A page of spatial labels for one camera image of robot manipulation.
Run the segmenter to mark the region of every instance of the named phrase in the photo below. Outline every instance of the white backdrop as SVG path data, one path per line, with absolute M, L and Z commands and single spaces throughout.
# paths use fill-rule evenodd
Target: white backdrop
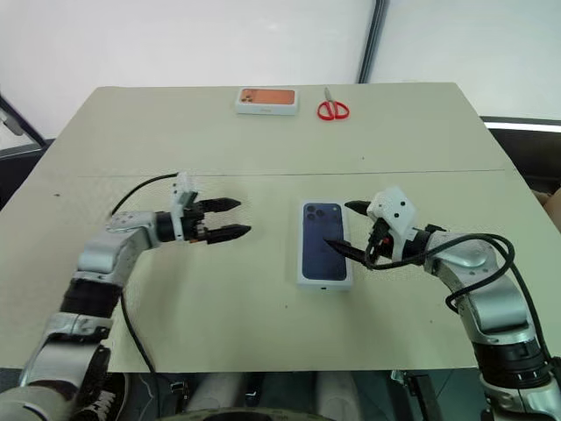
M 561 1 L 389 0 L 371 82 L 561 118 Z M 372 0 L 0 0 L 0 89 L 46 138 L 97 86 L 354 82 Z
M 0 0 L 0 89 L 54 137 L 97 86 L 352 83 L 372 0 Z
M 389 0 L 371 82 L 456 82 L 482 116 L 561 119 L 561 1 Z

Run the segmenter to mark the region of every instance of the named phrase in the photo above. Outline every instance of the scissors handle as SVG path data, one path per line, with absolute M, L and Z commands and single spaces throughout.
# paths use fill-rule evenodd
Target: scissors handle
M 339 101 L 323 101 L 317 107 L 317 116 L 327 121 L 342 120 L 349 117 L 349 113 L 349 108 Z

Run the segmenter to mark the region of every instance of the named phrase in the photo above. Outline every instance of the red scissors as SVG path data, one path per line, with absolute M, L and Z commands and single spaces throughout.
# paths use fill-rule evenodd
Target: red scissors
M 349 108 L 339 101 L 334 101 L 331 96 L 330 90 L 325 88 L 325 101 L 317 107 L 317 116 L 322 120 L 343 120 L 349 117 Z

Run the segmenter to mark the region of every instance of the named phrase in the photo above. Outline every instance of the beige table surface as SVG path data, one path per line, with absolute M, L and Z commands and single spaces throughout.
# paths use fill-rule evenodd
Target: beige table surface
M 204 197 L 243 202 L 209 225 L 253 228 L 229 243 L 168 243 L 139 259 L 126 294 L 159 371 L 472 366 L 446 288 L 419 268 L 353 265 L 348 293 L 296 287 L 300 201 L 368 199 L 391 185 L 413 200 L 420 226 L 511 239 L 560 353 L 561 236 L 458 88 L 333 86 L 351 108 L 336 123 L 315 115 L 323 86 L 298 89 L 295 117 L 236 115 L 237 88 L 96 90 L 0 212 L 0 366 L 25 363 L 84 242 L 118 199 L 180 169 Z M 123 209 L 167 210 L 168 193 L 168 182 L 155 183 Z M 368 220 L 348 219 L 352 242 L 364 246 Z M 110 367 L 146 371 L 119 308 L 114 316 Z

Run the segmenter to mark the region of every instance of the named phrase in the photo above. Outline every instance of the robotic arm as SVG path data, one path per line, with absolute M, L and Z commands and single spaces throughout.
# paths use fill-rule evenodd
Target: robotic arm
M 220 198 L 196 203 L 196 196 L 187 175 L 179 173 L 171 212 L 118 213 L 86 244 L 60 311 L 47 322 L 20 387 L 0 395 L 0 419 L 68 419 L 74 407 L 96 399 L 110 358 L 100 342 L 109 336 L 111 313 L 142 252 L 167 241 L 212 244 L 250 231 L 246 225 L 206 228 L 205 212 L 228 211 L 240 202 Z
M 524 296 L 504 275 L 509 265 L 497 265 L 494 240 L 500 237 L 454 234 L 434 225 L 415 228 L 415 206 L 397 187 L 380 192 L 371 202 L 346 206 L 368 216 L 374 226 L 365 251 L 326 240 L 336 251 L 373 270 L 414 263 L 450 289 L 447 304 L 459 314 L 472 342 L 494 419 L 541 416 L 561 421 L 561 390 L 544 342 L 536 336 L 536 320 Z M 510 255 L 499 250 L 512 264 L 514 248 Z M 380 256 L 394 263 L 376 265 Z

